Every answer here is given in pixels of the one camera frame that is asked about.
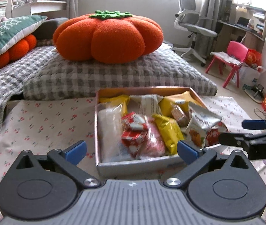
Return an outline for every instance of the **gray plaid blanket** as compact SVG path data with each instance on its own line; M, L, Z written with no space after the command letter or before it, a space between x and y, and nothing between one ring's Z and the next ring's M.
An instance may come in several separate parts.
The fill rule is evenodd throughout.
M55 54L50 41L42 41L31 52L20 60L0 69L0 126L3 122L4 110L12 95L22 92L24 83L33 77L48 59Z
M24 84L24 98L51 101L93 97L100 88L190 86L199 95L215 95L217 86L162 44L155 52L126 64L76 62L58 53Z

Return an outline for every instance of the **pink chair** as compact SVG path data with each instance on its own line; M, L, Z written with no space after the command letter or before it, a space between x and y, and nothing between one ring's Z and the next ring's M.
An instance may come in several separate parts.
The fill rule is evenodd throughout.
M229 46L227 48L227 54L229 56L233 56L235 59L239 60L240 62L244 62L246 59L246 56L248 54L248 48L245 47L243 44L238 43L236 41L230 41ZM239 69L240 69L241 65L236 65L236 64L233 64L230 62L226 62L222 58L220 58L216 55L213 55L213 59L212 59L211 63L209 64L208 68L206 69L205 73L208 73L212 64L215 61L217 61L219 63L219 70L220 70L221 75L223 75L222 63L225 63L226 65L232 67L232 70L231 70L229 76L227 77L226 81L223 84L223 88L226 88L227 84L233 78L235 73L236 73L237 87L239 88Z

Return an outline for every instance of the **box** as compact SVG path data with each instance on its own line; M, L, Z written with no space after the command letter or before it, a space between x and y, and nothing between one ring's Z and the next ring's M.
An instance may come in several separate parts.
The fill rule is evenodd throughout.
M170 96L189 91L191 96L207 108L197 93L190 87L136 87L136 88L105 88L96 93L96 102L99 103L101 97L112 98L119 95L161 95ZM169 167L183 165L183 160L178 155L154 157L143 160L122 161L122 162L101 162L101 147L97 140L97 107L94 114L94 144L95 144L95 163L99 175L106 178L115 176L127 176L138 173L151 173L164 170ZM225 149L225 146L215 145L210 148L218 153Z

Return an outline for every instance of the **cherry pattern sheet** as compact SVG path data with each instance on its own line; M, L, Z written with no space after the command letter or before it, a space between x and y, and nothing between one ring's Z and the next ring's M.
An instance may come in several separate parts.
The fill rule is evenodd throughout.
M241 122L249 119L249 116L233 98L202 99L211 111L223 116L231 132L245 132ZM86 141L87 156L78 167L98 177L94 160L94 105L94 98L9 102L0 131L0 181L22 150L30 149L34 154L46 154L54 148L65 149L79 140ZM232 150L232 147L228 147L224 153ZM253 164L266 183L266 166L262 161ZM165 180L177 171L178 168L126 178Z

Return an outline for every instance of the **stuffed toy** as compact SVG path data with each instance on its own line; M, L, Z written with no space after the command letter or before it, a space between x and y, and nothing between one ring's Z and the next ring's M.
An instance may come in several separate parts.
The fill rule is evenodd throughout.
M10 62L14 62L22 58L29 51L31 51L36 44L37 40L32 34L18 41L8 51L0 55L0 69Z
M65 59L121 64L158 49L163 32L146 17L96 11L64 22L54 32L53 41Z

